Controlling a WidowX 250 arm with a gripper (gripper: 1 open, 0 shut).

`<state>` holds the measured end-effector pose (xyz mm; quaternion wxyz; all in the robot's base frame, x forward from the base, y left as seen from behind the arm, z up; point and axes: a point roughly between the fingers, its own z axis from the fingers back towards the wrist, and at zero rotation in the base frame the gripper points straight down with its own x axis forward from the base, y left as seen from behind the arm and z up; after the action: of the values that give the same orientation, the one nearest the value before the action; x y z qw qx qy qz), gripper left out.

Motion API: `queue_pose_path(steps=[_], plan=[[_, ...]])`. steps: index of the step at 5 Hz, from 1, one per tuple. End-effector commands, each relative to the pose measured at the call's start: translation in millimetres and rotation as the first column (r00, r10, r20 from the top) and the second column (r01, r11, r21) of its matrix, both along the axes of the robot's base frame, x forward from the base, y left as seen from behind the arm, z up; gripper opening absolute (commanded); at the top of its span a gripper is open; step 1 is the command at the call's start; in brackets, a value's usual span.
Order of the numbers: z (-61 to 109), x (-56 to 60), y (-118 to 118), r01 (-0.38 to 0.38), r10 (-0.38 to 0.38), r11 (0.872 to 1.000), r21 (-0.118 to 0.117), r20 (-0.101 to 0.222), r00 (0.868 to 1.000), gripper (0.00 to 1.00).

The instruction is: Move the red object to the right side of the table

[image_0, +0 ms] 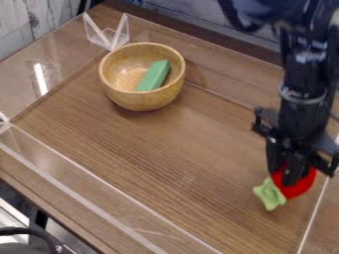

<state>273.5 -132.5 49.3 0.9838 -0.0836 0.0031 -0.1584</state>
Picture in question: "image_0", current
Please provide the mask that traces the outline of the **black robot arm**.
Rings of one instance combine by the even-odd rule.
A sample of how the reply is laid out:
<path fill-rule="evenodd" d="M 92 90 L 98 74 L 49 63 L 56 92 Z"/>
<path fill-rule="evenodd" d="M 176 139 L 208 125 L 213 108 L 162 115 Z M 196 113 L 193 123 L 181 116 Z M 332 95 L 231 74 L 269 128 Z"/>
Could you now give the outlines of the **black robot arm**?
<path fill-rule="evenodd" d="M 324 137 L 339 86 L 339 0 L 217 0 L 232 26 L 277 33 L 283 66 L 279 108 L 253 110 L 267 169 L 296 186 L 312 171 L 335 175 L 339 148 Z"/>

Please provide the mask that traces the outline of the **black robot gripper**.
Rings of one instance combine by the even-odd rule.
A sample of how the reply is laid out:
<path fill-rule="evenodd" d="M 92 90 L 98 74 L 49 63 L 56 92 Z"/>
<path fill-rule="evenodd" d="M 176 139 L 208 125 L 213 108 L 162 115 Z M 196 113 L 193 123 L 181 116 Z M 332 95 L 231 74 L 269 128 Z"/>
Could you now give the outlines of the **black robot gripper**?
<path fill-rule="evenodd" d="M 300 97 L 283 86 L 279 94 L 279 110 L 253 110 L 252 130 L 265 141 L 268 172 L 287 165 L 281 183 L 293 187 L 311 167 L 332 178 L 339 166 L 339 145 L 325 133 L 335 90 L 325 88 Z"/>

